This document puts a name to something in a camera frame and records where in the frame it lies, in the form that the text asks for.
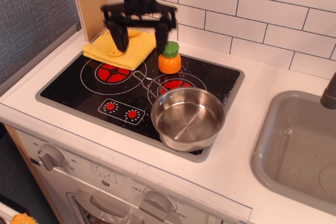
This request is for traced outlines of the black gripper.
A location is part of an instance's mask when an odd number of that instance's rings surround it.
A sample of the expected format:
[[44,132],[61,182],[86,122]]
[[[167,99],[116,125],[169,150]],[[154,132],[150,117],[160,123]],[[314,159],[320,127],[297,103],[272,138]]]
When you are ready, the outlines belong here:
[[173,6],[156,0],[123,0],[123,3],[104,5],[101,10],[118,50],[125,52],[129,39],[127,27],[155,27],[158,54],[165,50],[169,30],[177,27]]

